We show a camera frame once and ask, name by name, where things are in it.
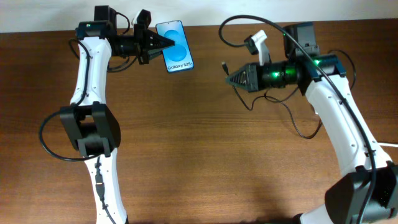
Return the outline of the blue Samsung smartphone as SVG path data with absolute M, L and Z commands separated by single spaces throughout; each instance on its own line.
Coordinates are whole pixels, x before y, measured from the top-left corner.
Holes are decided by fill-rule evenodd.
M 177 73 L 194 68 L 193 57 L 187 42 L 183 23 L 180 20 L 159 23 L 156 31 L 162 37 L 174 41 L 174 46 L 162 51 L 168 73 Z

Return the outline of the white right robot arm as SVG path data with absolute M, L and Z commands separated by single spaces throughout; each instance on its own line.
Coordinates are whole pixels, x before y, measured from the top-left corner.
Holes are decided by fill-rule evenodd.
M 374 223 L 397 216 L 397 165 L 370 132 L 351 95 L 351 82 L 335 54 L 322 55 L 313 24 L 280 28 L 286 59 L 273 62 L 266 34 L 243 42 L 259 57 L 226 82 L 234 89 L 266 91 L 296 85 L 320 118 L 334 147 L 341 179 L 325 193 L 324 204 L 293 217 L 293 223 Z

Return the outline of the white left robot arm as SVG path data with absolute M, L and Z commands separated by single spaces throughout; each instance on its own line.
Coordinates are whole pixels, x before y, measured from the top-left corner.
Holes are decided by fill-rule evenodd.
M 119 123 L 106 104 L 106 80 L 111 57 L 133 57 L 148 64 L 164 49 L 174 45 L 168 38 L 149 30 L 151 14 L 143 9 L 133 20 L 132 34 L 118 34 L 119 12 L 96 6 L 93 21 L 76 28 L 79 70 L 70 106 L 60 119 L 79 161 L 85 163 L 93 188 L 97 223 L 127 223 L 117 173 Z

